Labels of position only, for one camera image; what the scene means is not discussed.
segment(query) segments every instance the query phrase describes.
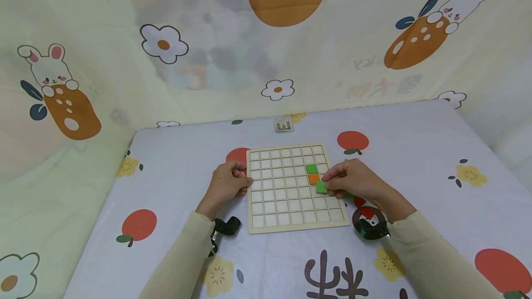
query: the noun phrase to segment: person's right hand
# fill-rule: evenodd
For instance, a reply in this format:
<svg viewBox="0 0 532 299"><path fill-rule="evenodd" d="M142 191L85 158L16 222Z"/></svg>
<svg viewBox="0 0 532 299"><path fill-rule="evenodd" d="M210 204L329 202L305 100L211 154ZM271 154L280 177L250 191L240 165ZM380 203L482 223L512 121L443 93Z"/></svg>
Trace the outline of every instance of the person's right hand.
<svg viewBox="0 0 532 299"><path fill-rule="evenodd" d="M329 195L344 197L345 192L369 200L380 200L394 189L358 159L339 163L327 171L322 181Z"/></svg>

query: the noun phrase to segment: green square tile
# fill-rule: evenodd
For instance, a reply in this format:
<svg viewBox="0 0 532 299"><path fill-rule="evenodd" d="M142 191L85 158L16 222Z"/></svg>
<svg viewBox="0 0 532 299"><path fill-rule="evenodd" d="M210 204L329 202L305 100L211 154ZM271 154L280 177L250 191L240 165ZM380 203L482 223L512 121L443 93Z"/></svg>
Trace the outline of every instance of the green square tile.
<svg viewBox="0 0 532 299"><path fill-rule="evenodd" d="M308 174L318 173L318 166L316 164L307 164L305 167L307 168Z"/></svg>
<svg viewBox="0 0 532 299"><path fill-rule="evenodd" d="M316 182L316 193L326 193L327 189L325 188L325 182L319 180Z"/></svg>

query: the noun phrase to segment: hand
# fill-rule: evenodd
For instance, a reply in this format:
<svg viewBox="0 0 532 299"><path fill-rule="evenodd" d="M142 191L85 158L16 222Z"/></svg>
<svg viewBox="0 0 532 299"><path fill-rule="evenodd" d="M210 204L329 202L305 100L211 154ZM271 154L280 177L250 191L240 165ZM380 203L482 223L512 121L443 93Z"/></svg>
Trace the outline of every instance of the hand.
<svg viewBox="0 0 532 299"><path fill-rule="evenodd" d="M329 195L343 197L345 192L364 197L380 205L391 223L407 218L416 208L406 198L358 159L351 159L333 166L322 181Z"/></svg>
<svg viewBox="0 0 532 299"><path fill-rule="evenodd" d="M321 180L326 182L325 187L329 190L329 195L337 197L344 197L348 191L358 197L380 200L394 191L359 159L351 159L333 166Z"/></svg>
<svg viewBox="0 0 532 299"><path fill-rule="evenodd" d="M213 220L225 202L235 196L246 195L253 179L245 176L242 172L245 169L246 165L238 161L218 165L212 173L209 188L196 208L196 212Z"/></svg>

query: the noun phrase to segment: grid square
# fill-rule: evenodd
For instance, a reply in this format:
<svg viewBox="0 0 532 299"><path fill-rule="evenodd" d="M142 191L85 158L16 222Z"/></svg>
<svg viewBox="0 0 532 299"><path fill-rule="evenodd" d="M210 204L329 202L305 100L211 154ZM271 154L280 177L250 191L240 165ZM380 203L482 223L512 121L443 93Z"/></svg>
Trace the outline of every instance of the grid square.
<svg viewBox="0 0 532 299"><path fill-rule="evenodd" d="M265 214L275 214L275 202L265 202Z"/></svg>
<svg viewBox="0 0 532 299"><path fill-rule="evenodd" d="M259 159L259 152L258 151L249 153L249 160L250 161L256 161L258 159Z"/></svg>
<svg viewBox="0 0 532 299"><path fill-rule="evenodd" d="M260 161L260 167L262 167L263 169L266 169L267 167L272 167L272 161L269 159L262 160Z"/></svg>
<svg viewBox="0 0 532 299"><path fill-rule="evenodd" d="M284 183L286 184L286 187L295 187L296 185L296 177L288 177L284 179Z"/></svg>
<svg viewBox="0 0 532 299"><path fill-rule="evenodd" d="M260 202L260 201L262 201L262 191L252 191L251 202Z"/></svg>
<svg viewBox="0 0 532 299"><path fill-rule="evenodd" d="M277 215L276 214L266 215L265 220L266 220L266 226L277 226Z"/></svg>
<svg viewBox="0 0 532 299"><path fill-rule="evenodd" d="M302 159L305 162L305 164L315 164L314 156L312 156L312 155L303 156Z"/></svg>
<svg viewBox="0 0 532 299"><path fill-rule="evenodd" d="M263 179L268 179L268 178L271 178L271 177L272 177L272 169L262 170L262 178Z"/></svg>
<svg viewBox="0 0 532 299"><path fill-rule="evenodd" d="M260 170L253 170L249 173L253 179L260 179Z"/></svg>
<svg viewBox="0 0 532 299"><path fill-rule="evenodd" d="M296 187L287 188L286 195L287 195L288 198L298 198L299 197L299 194L297 194L297 188Z"/></svg>
<svg viewBox="0 0 532 299"><path fill-rule="evenodd" d="M265 217L263 215L253 216L252 222L253 222L253 227L264 227Z"/></svg>
<svg viewBox="0 0 532 299"><path fill-rule="evenodd" d="M287 212L288 211L288 201L277 201L277 212Z"/></svg>
<svg viewBox="0 0 532 299"><path fill-rule="evenodd" d="M307 176L297 177L297 186L308 186Z"/></svg>
<svg viewBox="0 0 532 299"><path fill-rule="evenodd" d="M251 161L249 163L249 169L250 170L258 170L258 169L260 169L260 161Z"/></svg>
<svg viewBox="0 0 532 299"><path fill-rule="evenodd" d="M273 177L279 178L283 176L283 169L278 167L277 169L273 169Z"/></svg>
<svg viewBox="0 0 532 299"><path fill-rule="evenodd" d="M327 166L327 164L318 164L318 173L319 174L324 174L328 170L329 170L329 166Z"/></svg>
<svg viewBox="0 0 532 299"><path fill-rule="evenodd" d="M290 218L292 219L292 224L302 224L302 214L301 212L290 212Z"/></svg>
<svg viewBox="0 0 532 299"><path fill-rule="evenodd" d="M294 160L294 165L302 165L303 164L301 156L294 157L293 160Z"/></svg>
<svg viewBox="0 0 532 299"><path fill-rule="evenodd" d="M263 190L270 190L273 188L273 180L272 179L266 179L262 181L262 189Z"/></svg>
<svg viewBox="0 0 532 299"><path fill-rule="evenodd" d="M273 190L269 191L262 191L262 195L264 195L265 201L272 201L275 200L275 197L273 197Z"/></svg>
<svg viewBox="0 0 532 299"><path fill-rule="evenodd" d="M318 183L318 181L320 180L320 176L319 174L309 174L308 175L308 182L311 184L311 185L315 185L316 183Z"/></svg>
<svg viewBox="0 0 532 299"><path fill-rule="evenodd" d="M302 217L305 220L305 223L317 223L318 222L318 219L316 219L316 212L314 210L302 212Z"/></svg>
<svg viewBox="0 0 532 299"><path fill-rule="evenodd" d="M342 209L331 209L329 211L329 214L331 215L332 221L343 221L344 220L344 214L342 213Z"/></svg>
<svg viewBox="0 0 532 299"><path fill-rule="evenodd" d="M304 166L296 166L294 167L294 169L295 169L296 176L304 176L305 174L307 174Z"/></svg>
<svg viewBox="0 0 532 299"><path fill-rule="evenodd" d="M308 174L318 173L318 167L316 164L307 164L305 165L305 169L307 169Z"/></svg>
<svg viewBox="0 0 532 299"><path fill-rule="evenodd" d="M260 191L262 190L262 181L261 180L255 180L253 181L253 183L251 184L251 190L252 191Z"/></svg>
<svg viewBox="0 0 532 299"><path fill-rule="evenodd" d="M311 198L302 198L301 199L301 208L303 210L314 210L314 204L312 203Z"/></svg>
<svg viewBox="0 0 532 299"><path fill-rule="evenodd" d="M324 197L315 197L314 198L314 206L316 209L326 209L327 208L327 204L325 202L325 198Z"/></svg>
<svg viewBox="0 0 532 299"><path fill-rule="evenodd" d="M292 148L292 156L301 156L301 148Z"/></svg>
<svg viewBox="0 0 532 299"><path fill-rule="evenodd" d="M295 175L293 167L284 167L283 171L285 177L291 177Z"/></svg>
<svg viewBox="0 0 532 299"><path fill-rule="evenodd" d="M313 145L312 146L312 152L314 153L314 155L322 154L323 153L323 148L321 147L321 145Z"/></svg>
<svg viewBox="0 0 532 299"><path fill-rule="evenodd" d="M270 156L272 156L272 158L280 158L281 151L279 149L270 150Z"/></svg>
<svg viewBox="0 0 532 299"><path fill-rule="evenodd" d="M298 191L299 191L300 197L311 197L309 187L299 187Z"/></svg>
<svg viewBox="0 0 532 299"><path fill-rule="evenodd" d="M262 215L264 213L264 208L262 207L262 202L252 203L251 204L251 213L253 215Z"/></svg>
<svg viewBox="0 0 532 299"><path fill-rule="evenodd" d="M273 186L275 186L275 188L284 188L284 179L283 178L275 178L273 180Z"/></svg>
<svg viewBox="0 0 532 299"><path fill-rule="evenodd" d="M301 147L303 155L312 155L312 148L310 147Z"/></svg>
<svg viewBox="0 0 532 299"><path fill-rule="evenodd" d="M280 158L274 158L272 159L272 167L281 167L283 164L281 163Z"/></svg>
<svg viewBox="0 0 532 299"><path fill-rule="evenodd" d="M283 156L283 157L290 157L290 156L292 156L292 155L290 154L290 149L281 149L281 156Z"/></svg>
<svg viewBox="0 0 532 299"><path fill-rule="evenodd" d="M325 155L314 155L316 163L326 163Z"/></svg>
<svg viewBox="0 0 532 299"><path fill-rule="evenodd" d="M292 166L291 158L283 158L283 166Z"/></svg>
<svg viewBox="0 0 532 299"><path fill-rule="evenodd" d="M301 204L299 200L288 200L290 211L301 211Z"/></svg>
<svg viewBox="0 0 532 299"><path fill-rule="evenodd" d="M331 221L328 210L318 210L316 211L316 216L318 216L318 222L330 222Z"/></svg>
<svg viewBox="0 0 532 299"><path fill-rule="evenodd" d="M286 200L286 190L284 188L281 188L280 190L275 190L275 199Z"/></svg>
<svg viewBox="0 0 532 299"><path fill-rule="evenodd" d="M277 215L277 221L279 222L279 226L290 225L290 214Z"/></svg>
<svg viewBox="0 0 532 299"><path fill-rule="evenodd" d="M325 197L325 201L327 203L327 208L340 208L338 197Z"/></svg>

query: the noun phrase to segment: rabbit print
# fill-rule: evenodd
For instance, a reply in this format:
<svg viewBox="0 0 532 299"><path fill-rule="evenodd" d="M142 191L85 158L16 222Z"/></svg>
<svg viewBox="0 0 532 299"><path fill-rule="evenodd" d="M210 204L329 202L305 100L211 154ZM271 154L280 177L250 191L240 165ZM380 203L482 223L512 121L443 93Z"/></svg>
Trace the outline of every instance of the rabbit print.
<svg viewBox="0 0 532 299"><path fill-rule="evenodd" d="M87 96L79 90L79 83L72 78L63 61L65 50L60 44L48 48L48 56L30 45L21 45L18 54L30 64L41 93L30 83L21 81L22 88L33 98L43 101L46 106L36 104L31 107L30 115L34 120L42 120L48 111L54 121L68 138L83 140L98 134L102 124L92 109Z"/></svg>
<svg viewBox="0 0 532 299"><path fill-rule="evenodd" d="M405 69L424 61L483 1L449 0L436 12L424 16L437 2L429 0L417 20L410 16L396 23L398 29L407 29L389 47L384 64L392 69Z"/></svg>

